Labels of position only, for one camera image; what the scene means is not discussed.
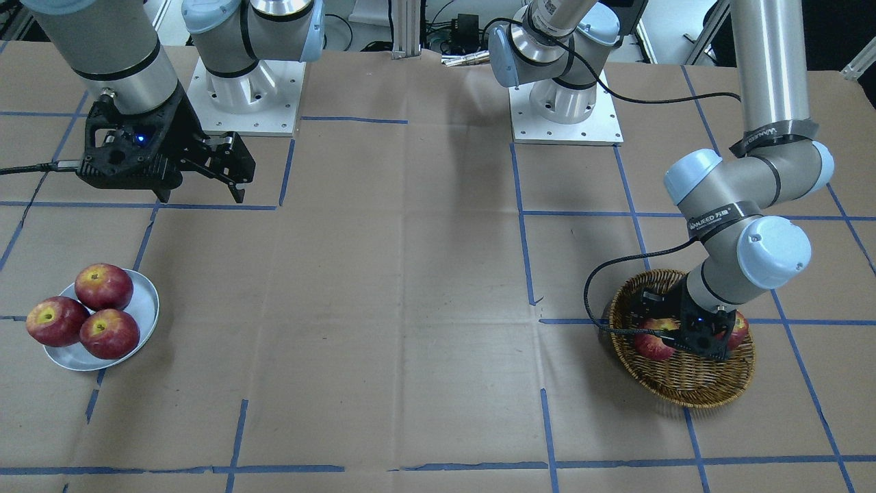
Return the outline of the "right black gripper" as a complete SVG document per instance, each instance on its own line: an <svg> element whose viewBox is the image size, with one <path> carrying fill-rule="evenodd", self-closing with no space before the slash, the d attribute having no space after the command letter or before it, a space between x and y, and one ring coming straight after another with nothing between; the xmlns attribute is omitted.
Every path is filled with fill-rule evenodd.
<svg viewBox="0 0 876 493"><path fill-rule="evenodd" d="M250 150L238 132L206 139L184 87L140 114L123 114L116 100L104 88L88 112L78 178L95 188L150 190L162 203L178 187L195 202L217 201L221 193L229 203L244 202L255 176Z"/></svg>

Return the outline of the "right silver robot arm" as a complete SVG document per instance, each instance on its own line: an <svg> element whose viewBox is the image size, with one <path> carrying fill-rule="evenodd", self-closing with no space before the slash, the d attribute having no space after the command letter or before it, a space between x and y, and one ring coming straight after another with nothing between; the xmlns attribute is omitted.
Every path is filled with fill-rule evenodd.
<svg viewBox="0 0 876 493"><path fill-rule="evenodd" d="M71 170L104 190L150 190L162 203L185 172L195 172L243 202L253 156L237 131L204 131L140 2L25 5L94 97L81 159L44 170ZM322 1L185 1L181 13L205 68L207 96L232 115L281 102L270 62L312 62L322 52Z"/></svg>

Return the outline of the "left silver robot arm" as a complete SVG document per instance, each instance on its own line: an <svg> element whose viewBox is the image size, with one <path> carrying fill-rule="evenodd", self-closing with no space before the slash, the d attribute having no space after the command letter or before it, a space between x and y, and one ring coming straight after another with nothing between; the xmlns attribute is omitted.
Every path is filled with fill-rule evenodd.
<svg viewBox="0 0 876 493"><path fill-rule="evenodd" d="M731 14L744 123L734 160L698 150L664 177L688 243L702 243L708 256L666 293L641 288L631 321L605 327L715 361L729 356L736 309L788 283L811 259L804 231L764 211L820 190L835 168L808 109L801 2L732 1ZM534 112L559 125L591 115L621 35L617 15L595 1L532 1L486 34L497 81L531 85Z"/></svg>

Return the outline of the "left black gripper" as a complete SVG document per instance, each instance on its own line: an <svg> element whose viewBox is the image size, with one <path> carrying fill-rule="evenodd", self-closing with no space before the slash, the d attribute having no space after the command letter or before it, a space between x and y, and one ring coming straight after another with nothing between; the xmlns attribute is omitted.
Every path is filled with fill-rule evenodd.
<svg viewBox="0 0 876 493"><path fill-rule="evenodd" d="M736 324L735 309L722 305L713 311L701 308L689 294L685 277L663 293L649 287L636 290L630 314L633 325L638 328L644 328L647 320L670 318L676 321L675 330L655 330L673 349L711 361L723 362L731 357L729 343Z"/></svg>

